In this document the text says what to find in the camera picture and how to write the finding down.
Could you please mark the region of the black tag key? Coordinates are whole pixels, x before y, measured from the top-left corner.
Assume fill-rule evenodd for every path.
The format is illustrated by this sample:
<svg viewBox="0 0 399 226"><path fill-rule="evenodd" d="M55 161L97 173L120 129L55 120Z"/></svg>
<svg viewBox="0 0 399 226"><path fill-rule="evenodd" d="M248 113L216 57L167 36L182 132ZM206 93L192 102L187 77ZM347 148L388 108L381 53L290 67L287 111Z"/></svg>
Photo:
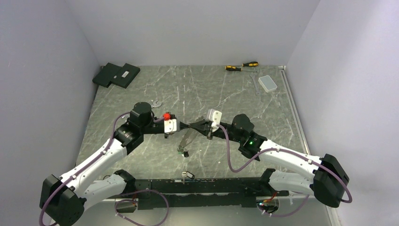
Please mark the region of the black tag key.
<svg viewBox="0 0 399 226"><path fill-rule="evenodd" d="M188 171L182 172L181 176L182 176L182 183L183 184L185 184L185 181L187 179L195 179L195 175L190 173L190 172L188 172Z"/></svg>

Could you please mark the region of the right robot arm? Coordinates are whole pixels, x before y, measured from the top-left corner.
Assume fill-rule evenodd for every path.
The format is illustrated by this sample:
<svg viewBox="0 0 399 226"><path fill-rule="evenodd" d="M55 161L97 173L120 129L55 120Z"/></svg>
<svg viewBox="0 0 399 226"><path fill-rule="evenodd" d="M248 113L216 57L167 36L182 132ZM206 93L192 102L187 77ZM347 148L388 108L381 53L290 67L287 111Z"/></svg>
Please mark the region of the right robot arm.
<svg viewBox="0 0 399 226"><path fill-rule="evenodd" d="M208 139L224 138L227 146L227 162L231 171L238 173L252 161L277 164L287 171L266 169L261 176L259 189L264 195L277 191L292 191L314 196L320 203L337 208L340 203L352 203L353 197L347 185L349 176L336 157L323 157L300 153L283 147L254 132L254 124L245 114L238 114L232 123L223 123L220 117L188 124ZM243 166L234 169L231 164L230 142L239 143L238 150L248 158Z"/></svg>

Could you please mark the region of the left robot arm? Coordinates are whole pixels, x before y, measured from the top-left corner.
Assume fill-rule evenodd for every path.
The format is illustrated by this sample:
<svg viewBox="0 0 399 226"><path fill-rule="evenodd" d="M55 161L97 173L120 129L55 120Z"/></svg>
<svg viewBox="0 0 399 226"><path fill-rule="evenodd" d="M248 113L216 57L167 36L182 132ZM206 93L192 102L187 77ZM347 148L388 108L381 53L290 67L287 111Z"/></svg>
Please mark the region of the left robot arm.
<svg viewBox="0 0 399 226"><path fill-rule="evenodd" d="M127 121L116 126L118 119ZM115 119L108 140L91 156L61 176L50 175L44 181L40 196L39 225L48 215L54 225L72 226L83 213L98 202L113 195L128 198L136 191L136 179L125 170L118 170L108 178L96 178L114 163L132 153L146 134L169 136L190 128L173 114L157 118L152 105L138 102L133 109Z"/></svg>

